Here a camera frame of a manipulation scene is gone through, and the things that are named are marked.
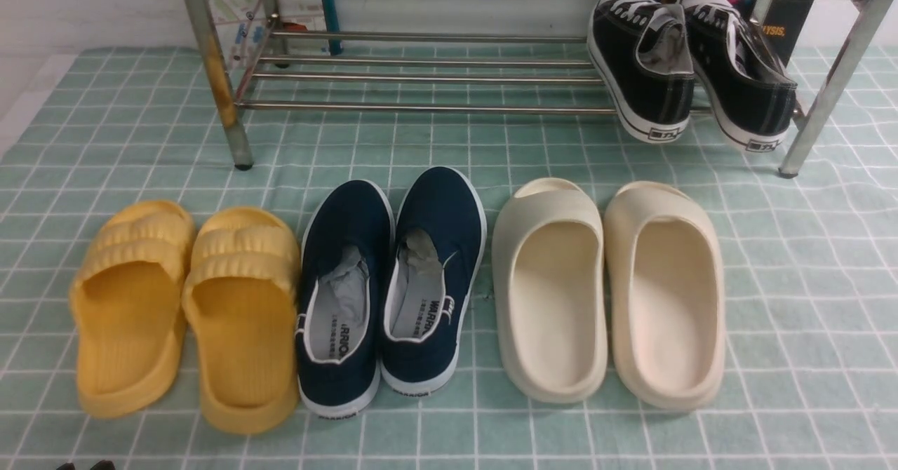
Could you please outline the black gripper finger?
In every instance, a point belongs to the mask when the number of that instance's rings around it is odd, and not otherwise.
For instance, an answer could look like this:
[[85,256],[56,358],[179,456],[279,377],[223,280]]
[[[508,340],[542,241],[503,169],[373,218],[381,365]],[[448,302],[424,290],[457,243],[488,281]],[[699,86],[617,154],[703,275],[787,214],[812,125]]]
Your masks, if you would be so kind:
[[103,460],[100,460],[99,462],[95,463],[90,468],[90,470],[116,470],[116,466],[115,466],[115,463],[113,463],[113,461],[110,461],[108,459],[103,459]]

